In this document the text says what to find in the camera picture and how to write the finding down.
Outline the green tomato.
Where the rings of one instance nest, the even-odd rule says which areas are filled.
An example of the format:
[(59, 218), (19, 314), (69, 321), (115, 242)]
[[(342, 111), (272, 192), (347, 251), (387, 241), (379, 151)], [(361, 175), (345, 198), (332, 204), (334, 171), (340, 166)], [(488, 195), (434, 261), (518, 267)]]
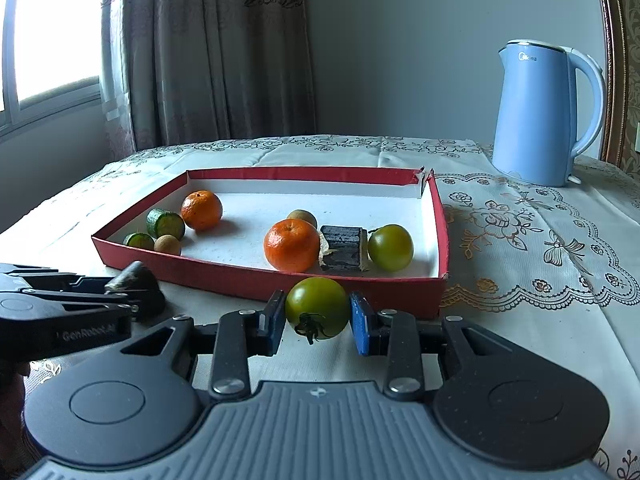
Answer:
[(305, 278), (285, 299), (285, 315), (294, 332), (308, 344), (331, 339), (350, 320), (350, 301), (345, 289), (330, 278)]
[(382, 226), (371, 232), (368, 253), (372, 262), (386, 272), (404, 270), (413, 258), (412, 238), (403, 226)]

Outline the dark sugarcane piece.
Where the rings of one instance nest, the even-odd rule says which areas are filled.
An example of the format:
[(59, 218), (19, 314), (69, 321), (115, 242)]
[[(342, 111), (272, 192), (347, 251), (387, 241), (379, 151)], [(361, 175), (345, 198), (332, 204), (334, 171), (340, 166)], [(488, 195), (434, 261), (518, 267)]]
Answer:
[(166, 299), (155, 275), (141, 262), (134, 261), (104, 285), (107, 297), (119, 298), (134, 311), (134, 319), (148, 322), (161, 315)]
[(367, 264), (367, 233), (359, 226), (322, 226), (320, 268), (331, 272), (364, 272)]

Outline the orange mandarin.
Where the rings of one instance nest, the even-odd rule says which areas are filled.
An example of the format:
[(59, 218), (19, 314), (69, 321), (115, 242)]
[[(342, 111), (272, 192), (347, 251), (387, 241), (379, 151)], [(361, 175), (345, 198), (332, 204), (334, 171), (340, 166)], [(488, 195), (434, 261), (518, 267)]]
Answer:
[(196, 232), (213, 229), (222, 218), (222, 203), (213, 192), (195, 191), (183, 200), (180, 216)]
[(309, 223), (284, 219), (274, 224), (264, 237), (264, 254), (277, 270), (303, 273), (314, 266), (320, 252), (319, 232)]

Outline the brown longan fruit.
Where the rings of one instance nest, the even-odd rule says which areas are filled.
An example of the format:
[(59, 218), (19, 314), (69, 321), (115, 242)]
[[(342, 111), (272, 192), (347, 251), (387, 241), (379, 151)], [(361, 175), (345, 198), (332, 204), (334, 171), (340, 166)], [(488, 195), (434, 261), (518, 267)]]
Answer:
[(161, 252), (162, 254), (180, 256), (182, 252), (181, 242), (177, 237), (170, 234), (165, 234), (154, 242), (154, 250)]
[(309, 223), (314, 229), (318, 229), (316, 217), (305, 209), (295, 209), (288, 214), (288, 219), (297, 219)]

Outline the green cucumber piece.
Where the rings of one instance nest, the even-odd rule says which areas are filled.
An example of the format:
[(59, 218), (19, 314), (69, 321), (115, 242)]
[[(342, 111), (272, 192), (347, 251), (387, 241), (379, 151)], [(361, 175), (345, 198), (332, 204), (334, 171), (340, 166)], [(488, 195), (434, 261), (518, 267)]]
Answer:
[(146, 215), (146, 230), (153, 238), (171, 235), (182, 240), (186, 232), (186, 225), (180, 214), (163, 208), (153, 208)]
[(125, 246), (141, 248), (144, 250), (153, 250), (154, 249), (154, 238), (145, 232), (133, 232), (128, 234), (124, 241), (122, 242)]

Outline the red shallow cardboard box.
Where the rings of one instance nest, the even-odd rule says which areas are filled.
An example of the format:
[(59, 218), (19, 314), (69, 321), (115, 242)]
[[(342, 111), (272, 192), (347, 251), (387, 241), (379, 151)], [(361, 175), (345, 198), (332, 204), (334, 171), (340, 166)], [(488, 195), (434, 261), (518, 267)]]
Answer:
[(102, 261), (145, 263), (162, 281), (263, 300), (305, 282), (360, 292), (375, 309), (434, 318), (448, 233), (425, 169), (186, 170), (93, 235)]

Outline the white lace patterned tablecloth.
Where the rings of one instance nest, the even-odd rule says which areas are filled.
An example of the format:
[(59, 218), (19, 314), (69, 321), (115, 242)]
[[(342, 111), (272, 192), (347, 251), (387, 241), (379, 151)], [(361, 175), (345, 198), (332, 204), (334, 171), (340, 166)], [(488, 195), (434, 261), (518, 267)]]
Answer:
[(577, 182), (510, 180), (470, 140), (291, 136), (153, 148), (112, 162), (38, 203), (1, 235), (6, 263), (101, 274), (92, 234), (188, 169), (242, 166), (425, 168), (449, 234), (442, 310), (482, 324), (587, 377), (611, 422), (596, 457), (617, 479), (639, 474), (639, 185), (578, 158)]

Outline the brown patterned curtain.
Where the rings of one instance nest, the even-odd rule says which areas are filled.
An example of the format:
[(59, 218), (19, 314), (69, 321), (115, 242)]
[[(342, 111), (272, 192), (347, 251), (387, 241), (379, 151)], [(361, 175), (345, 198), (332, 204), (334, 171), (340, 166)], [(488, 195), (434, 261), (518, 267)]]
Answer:
[(317, 127), (305, 0), (102, 0), (114, 158)]

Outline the window frame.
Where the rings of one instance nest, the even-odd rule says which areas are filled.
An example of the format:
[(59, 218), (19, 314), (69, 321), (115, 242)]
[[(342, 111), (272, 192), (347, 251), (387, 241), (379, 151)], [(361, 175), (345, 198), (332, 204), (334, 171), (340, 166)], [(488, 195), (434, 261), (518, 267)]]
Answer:
[(102, 0), (1, 0), (1, 135), (100, 96)]

